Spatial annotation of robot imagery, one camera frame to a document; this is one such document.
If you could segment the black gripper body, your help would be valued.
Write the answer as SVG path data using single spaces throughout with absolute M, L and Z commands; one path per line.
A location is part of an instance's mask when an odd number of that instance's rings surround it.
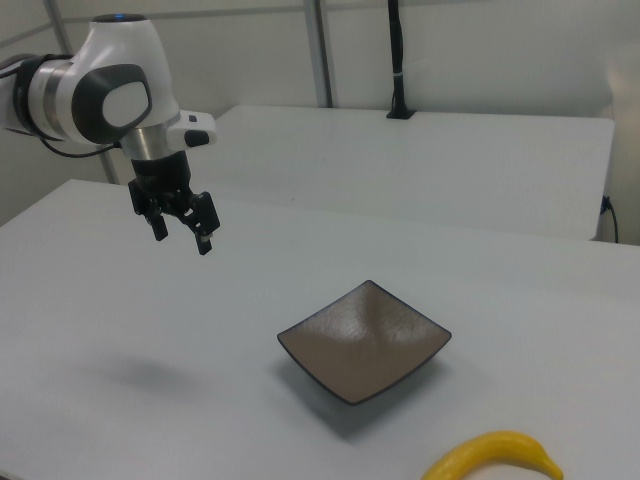
M 179 151 L 156 160 L 132 160 L 135 178 L 128 184 L 134 212 L 155 211 L 173 216 L 197 210 L 197 194 L 190 188 L 191 171 L 187 155 Z

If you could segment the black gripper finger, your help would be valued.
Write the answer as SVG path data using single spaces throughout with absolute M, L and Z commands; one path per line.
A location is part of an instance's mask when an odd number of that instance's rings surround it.
M 220 227 L 215 205 L 209 192 L 185 193 L 179 197 L 178 219 L 194 234 L 198 253 L 212 250 L 211 238 Z
M 146 207 L 144 213 L 144 217 L 149 226 L 152 228 L 156 241 L 162 241 L 168 236 L 168 230 L 162 210 L 155 199 L 151 199 L 149 201 L 149 204 Z

